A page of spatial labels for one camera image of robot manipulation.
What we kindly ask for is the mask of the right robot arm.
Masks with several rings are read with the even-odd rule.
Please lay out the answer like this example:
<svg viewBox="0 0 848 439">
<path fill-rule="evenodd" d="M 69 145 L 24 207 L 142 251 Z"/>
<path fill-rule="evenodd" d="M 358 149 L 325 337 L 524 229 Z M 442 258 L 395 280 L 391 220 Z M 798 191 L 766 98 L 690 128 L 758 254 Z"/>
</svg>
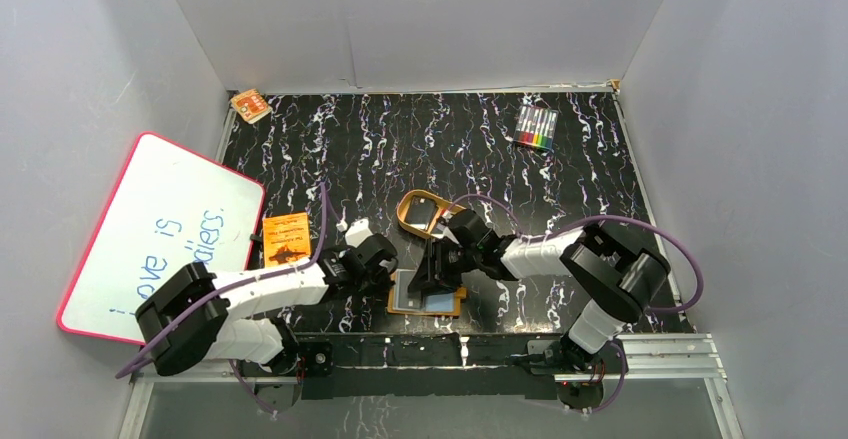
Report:
<svg viewBox="0 0 848 439">
<path fill-rule="evenodd" d="M 500 281 L 570 276 L 590 297 L 560 340 L 565 364 L 577 373 L 590 372 L 601 362 L 602 348 L 625 325 L 641 320 L 670 273 L 656 247 L 609 216 L 542 239 L 499 235 L 469 209 L 444 224 L 443 235 L 427 241 L 408 294 L 453 292 L 463 274 L 475 270 Z"/>
</svg>

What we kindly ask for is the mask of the orange leather card holder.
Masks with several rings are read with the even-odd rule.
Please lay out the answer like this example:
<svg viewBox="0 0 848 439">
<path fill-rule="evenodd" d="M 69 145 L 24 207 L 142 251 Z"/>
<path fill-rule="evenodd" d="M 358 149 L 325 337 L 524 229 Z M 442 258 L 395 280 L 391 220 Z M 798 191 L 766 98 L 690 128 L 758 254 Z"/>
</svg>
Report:
<svg viewBox="0 0 848 439">
<path fill-rule="evenodd" d="M 465 287 L 460 287 L 454 293 L 423 296 L 424 309 L 420 312 L 395 311 L 393 309 L 393 306 L 392 306 L 392 292 L 393 292 L 393 288 L 394 288 L 394 284 L 395 284 L 395 277 L 396 277 L 397 271 L 395 271 L 391 276 L 393 284 L 392 284 L 392 287 L 389 290 L 388 304 L 387 304 L 387 312 L 389 314 L 411 315 L 411 316 L 447 316 L 447 317 L 458 317 L 460 315 L 462 301 L 465 300 L 466 296 L 467 296 L 467 289 Z"/>
</svg>

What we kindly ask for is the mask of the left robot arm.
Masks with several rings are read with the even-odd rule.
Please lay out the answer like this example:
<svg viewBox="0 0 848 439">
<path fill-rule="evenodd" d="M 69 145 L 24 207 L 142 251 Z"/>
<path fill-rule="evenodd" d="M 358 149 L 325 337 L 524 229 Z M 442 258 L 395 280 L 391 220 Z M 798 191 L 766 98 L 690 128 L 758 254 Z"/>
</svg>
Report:
<svg viewBox="0 0 848 439">
<path fill-rule="evenodd" d="M 267 312 L 384 288 L 396 268 L 397 250 L 379 233 L 348 238 L 315 259 L 254 271 L 217 274 L 190 263 L 137 308 L 145 346 L 123 372 L 152 364 L 159 375 L 174 376 L 204 361 L 233 360 L 286 375 L 301 360 L 300 346 Z"/>
</svg>

